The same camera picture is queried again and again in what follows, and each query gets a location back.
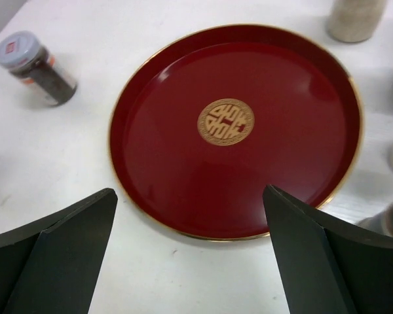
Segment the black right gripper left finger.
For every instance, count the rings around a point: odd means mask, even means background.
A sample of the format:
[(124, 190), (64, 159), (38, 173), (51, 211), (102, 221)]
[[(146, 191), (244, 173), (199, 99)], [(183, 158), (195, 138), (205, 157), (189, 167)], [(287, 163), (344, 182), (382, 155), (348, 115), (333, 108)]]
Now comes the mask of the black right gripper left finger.
[(88, 313), (117, 201), (104, 188), (0, 234), (0, 313)]

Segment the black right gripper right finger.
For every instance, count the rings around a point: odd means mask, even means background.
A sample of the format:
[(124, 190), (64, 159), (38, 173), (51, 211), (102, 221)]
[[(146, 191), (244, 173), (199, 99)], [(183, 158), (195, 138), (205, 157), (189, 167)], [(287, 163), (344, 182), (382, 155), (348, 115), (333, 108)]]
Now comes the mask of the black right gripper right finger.
[(271, 185), (263, 203), (290, 313), (393, 313), (393, 235)]

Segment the small black-lid spice bottle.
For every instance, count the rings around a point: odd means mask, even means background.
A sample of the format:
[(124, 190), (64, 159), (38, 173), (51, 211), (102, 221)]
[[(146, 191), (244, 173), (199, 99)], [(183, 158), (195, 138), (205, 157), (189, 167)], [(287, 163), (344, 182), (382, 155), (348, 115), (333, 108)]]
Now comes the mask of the small black-lid spice bottle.
[(384, 211), (362, 219), (356, 225), (384, 236), (393, 237), (393, 203)]

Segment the white-lid dark sauce jar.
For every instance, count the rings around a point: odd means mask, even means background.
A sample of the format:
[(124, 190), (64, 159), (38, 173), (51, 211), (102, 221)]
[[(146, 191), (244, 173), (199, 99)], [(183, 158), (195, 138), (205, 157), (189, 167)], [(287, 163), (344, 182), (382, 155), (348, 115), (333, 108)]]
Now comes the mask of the white-lid dark sauce jar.
[(67, 103), (77, 90), (77, 81), (30, 31), (0, 42), (0, 66), (49, 105)]

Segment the clear-lid pale spice grinder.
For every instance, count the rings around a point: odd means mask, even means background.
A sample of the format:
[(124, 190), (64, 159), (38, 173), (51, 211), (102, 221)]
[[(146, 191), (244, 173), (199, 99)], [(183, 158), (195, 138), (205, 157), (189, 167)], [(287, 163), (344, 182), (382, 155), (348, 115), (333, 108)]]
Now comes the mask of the clear-lid pale spice grinder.
[(328, 34), (343, 43), (360, 43), (370, 39), (387, 3), (386, 0), (334, 1), (327, 19)]

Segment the red round tray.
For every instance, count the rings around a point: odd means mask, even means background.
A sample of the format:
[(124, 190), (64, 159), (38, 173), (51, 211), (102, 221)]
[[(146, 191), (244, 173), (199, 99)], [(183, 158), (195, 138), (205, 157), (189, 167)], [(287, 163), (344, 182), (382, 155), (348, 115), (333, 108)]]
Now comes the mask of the red round tray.
[(212, 241), (268, 234), (268, 184), (319, 208), (352, 170), (363, 135), (352, 77), (325, 48), (273, 26), (204, 29), (131, 76), (109, 131), (113, 169), (161, 225)]

